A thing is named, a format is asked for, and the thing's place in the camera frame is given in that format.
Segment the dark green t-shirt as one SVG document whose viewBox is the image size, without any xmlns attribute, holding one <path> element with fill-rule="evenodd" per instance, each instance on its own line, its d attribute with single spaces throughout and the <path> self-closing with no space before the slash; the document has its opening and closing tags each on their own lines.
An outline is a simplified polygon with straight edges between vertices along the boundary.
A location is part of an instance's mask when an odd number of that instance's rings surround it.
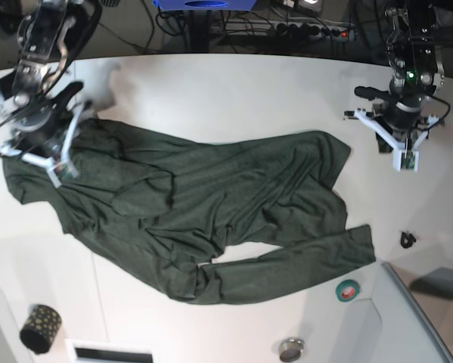
<svg viewBox="0 0 453 363">
<path fill-rule="evenodd" d="M 375 261 L 368 225 L 347 228 L 334 185 L 350 147 L 322 131 L 203 144 L 89 119 L 53 186 L 3 162 L 22 204 L 49 203 L 66 234 L 170 299 L 252 304 Z"/>
</svg>

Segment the power strip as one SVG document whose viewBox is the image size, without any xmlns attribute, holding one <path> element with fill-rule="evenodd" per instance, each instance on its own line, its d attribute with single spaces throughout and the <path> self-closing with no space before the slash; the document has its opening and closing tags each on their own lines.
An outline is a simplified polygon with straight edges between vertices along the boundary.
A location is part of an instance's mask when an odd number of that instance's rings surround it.
<svg viewBox="0 0 453 363">
<path fill-rule="evenodd" d="M 334 26 L 312 22 L 253 22 L 233 21 L 225 25 L 224 32 L 233 36 L 273 36 L 294 40 L 332 40 L 334 42 L 353 42 L 356 31 L 353 26 Z"/>
</svg>

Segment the small black clip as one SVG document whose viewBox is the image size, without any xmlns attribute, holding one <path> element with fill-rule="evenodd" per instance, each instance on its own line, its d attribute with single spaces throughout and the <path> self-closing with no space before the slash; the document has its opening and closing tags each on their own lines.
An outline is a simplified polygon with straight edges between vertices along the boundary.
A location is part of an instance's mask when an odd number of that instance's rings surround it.
<svg viewBox="0 0 453 363">
<path fill-rule="evenodd" d="M 399 244 L 403 249 L 412 248 L 418 241 L 418 236 L 410 231 L 401 231 Z"/>
</svg>

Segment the blue box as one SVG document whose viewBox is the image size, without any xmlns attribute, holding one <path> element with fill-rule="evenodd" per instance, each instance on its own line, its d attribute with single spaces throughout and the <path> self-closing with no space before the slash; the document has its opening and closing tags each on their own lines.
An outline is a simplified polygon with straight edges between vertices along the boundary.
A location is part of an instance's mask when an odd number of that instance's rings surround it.
<svg viewBox="0 0 453 363">
<path fill-rule="evenodd" d="M 249 11 L 255 0 L 156 0 L 152 4 L 162 11 L 231 10 Z"/>
</svg>

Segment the green tape roll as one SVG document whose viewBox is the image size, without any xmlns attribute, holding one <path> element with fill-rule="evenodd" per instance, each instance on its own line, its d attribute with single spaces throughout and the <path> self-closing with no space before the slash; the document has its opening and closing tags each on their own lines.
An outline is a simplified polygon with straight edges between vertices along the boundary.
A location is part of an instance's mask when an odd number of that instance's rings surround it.
<svg viewBox="0 0 453 363">
<path fill-rule="evenodd" d="M 359 282 L 349 279 L 344 280 L 337 285 L 335 294 L 340 302 L 347 303 L 354 300 L 354 298 L 360 294 L 360 291 L 361 285 Z"/>
</svg>

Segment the black yellow-dotted cup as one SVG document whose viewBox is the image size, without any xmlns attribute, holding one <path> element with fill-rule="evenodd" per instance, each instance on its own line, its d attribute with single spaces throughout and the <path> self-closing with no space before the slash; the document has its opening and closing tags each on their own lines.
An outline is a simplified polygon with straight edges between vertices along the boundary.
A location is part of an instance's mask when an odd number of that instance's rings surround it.
<svg viewBox="0 0 453 363">
<path fill-rule="evenodd" d="M 61 325 L 61 316 L 52 307 L 34 305 L 20 329 L 20 341 L 37 355 L 48 353 Z"/>
</svg>

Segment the white slotted tray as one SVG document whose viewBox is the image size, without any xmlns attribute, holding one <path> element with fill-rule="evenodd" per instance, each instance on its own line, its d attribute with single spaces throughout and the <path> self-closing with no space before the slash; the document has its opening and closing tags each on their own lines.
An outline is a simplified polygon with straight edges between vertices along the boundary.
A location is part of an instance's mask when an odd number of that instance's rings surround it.
<svg viewBox="0 0 453 363">
<path fill-rule="evenodd" d="M 155 362 L 152 352 L 137 346 L 72 339 L 66 339 L 65 343 L 71 362 Z"/>
</svg>

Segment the small metal tin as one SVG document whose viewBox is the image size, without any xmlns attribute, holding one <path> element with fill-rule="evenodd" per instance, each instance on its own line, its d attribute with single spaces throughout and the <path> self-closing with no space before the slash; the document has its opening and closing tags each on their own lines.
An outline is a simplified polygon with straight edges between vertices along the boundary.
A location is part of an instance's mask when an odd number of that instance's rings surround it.
<svg viewBox="0 0 453 363">
<path fill-rule="evenodd" d="M 305 343 L 300 338 L 287 338 L 282 340 L 278 347 L 278 357 L 281 362 L 291 363 L 302 357 Z"/>
</svg>

